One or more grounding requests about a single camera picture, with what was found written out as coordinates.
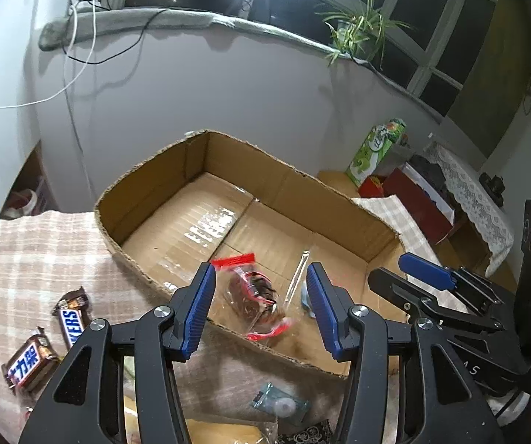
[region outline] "lace tablecloth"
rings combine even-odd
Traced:
[[[486,277],[490,277],[506,259],[514,243],[510,222],[481,186],[477,172],[469,164],[437,142],[433,142],[425,154],[430,162],[438,163],[448,190],[487,243],[491,258]]]

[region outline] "blue gripper pad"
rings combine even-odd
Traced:
[[[187,361],[197,351],[215,289],[214,267],[204,262],[192,283],[173,295],[169,307],[175,311],[175,321],[163,335],[163,345],[173,360]]]
[[[399,268],[438,290],[453,290],[456,287],[450,272],[417,255],[407,252],[399,258]]]
[[[338,362],[352,360],[359,339],[353,339],[349,327],[347,312],[353,305],[349,294],[331,285],[320,262],[307,267],[306,287],[325,349]]]

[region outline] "red box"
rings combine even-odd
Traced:
[[[367,177],[358,189],[358,195],[365,199],[381,198],[385,196],[383,186],[376,177]]]
[[[383,182],[383,190],[386,196],[399,197],[430,245],[437,244],[453,228],[426,192],[401,170],[393,170],[393,173]]]

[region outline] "metal screw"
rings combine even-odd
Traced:
[[[364,316],[368,316],[368,307],[364,307],[364,305],[354,305],[352,307],[352,313],[356,316],[356,317],[364,317]]]
[[[417,326],[420,329],[429,330],[433,328],[434,324],[432,324],[432,321],[427,317],[420,317],[417,319]]]
[[[160,305],[159,307],[155,308],[154,314],[157,317],[167,317],[169,314],[171,314],[171,309],[167,307],[167,305]]]
[[[91,330],[101,330],[105,327],[105,320],[95,319],[93,322],[91,322],[89,327],[91,328]]]

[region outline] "cardboard box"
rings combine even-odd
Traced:
[[[379,266],[398,272],[397,235],[336,190],[227,135],[202,131],[169,145],[107,189],[95,214],[111,252],[167,300],[191,282],[201,262],[255,253],[280,298],[287,297],[294,326],[266,345],[247,341],[246,324],[225,301],[219,279],[209,321],[298,365],[348,373],[300,305],[310,262],[322,262],[355,302],[405,319],[366,282]]]

